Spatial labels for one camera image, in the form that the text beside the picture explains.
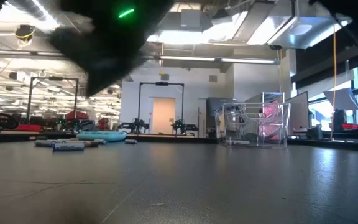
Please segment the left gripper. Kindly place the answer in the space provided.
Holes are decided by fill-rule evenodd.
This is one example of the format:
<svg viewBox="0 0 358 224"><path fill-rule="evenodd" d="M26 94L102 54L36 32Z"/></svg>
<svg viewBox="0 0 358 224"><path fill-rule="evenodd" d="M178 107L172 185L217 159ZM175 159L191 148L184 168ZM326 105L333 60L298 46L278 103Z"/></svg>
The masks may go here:
<svg viewBox="0 0 358 224"><path fill-rule="evenodd" d="M130 73L147 36L174 5L169 0L61 1L60 9L91 19L90 31L57 28L50 44L88 72L87 96Z"/></svg>

